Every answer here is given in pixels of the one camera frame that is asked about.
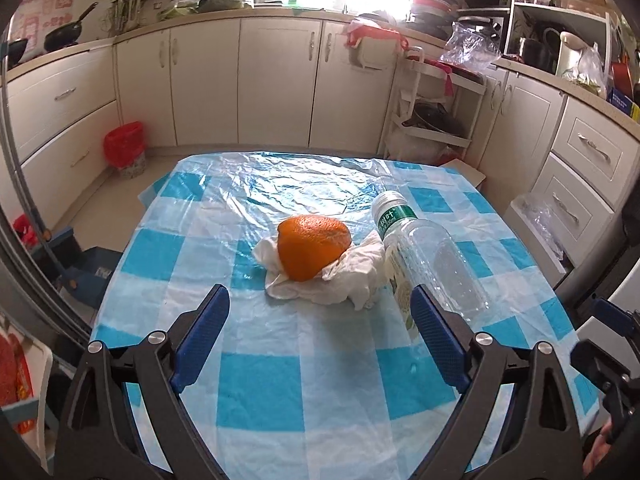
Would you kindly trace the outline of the person right hand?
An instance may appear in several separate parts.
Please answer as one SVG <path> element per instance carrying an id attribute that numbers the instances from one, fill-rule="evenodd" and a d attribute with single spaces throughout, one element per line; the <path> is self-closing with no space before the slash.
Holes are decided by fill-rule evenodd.
<path id="1" fill-rule="evenodd" d="M 617 479 L 620 475 L 608 459 L 613 448 L 613 423 L 608 418 L 605 424 L 590 434 L 587 454 L 582 462 L 582 478 Z"/>

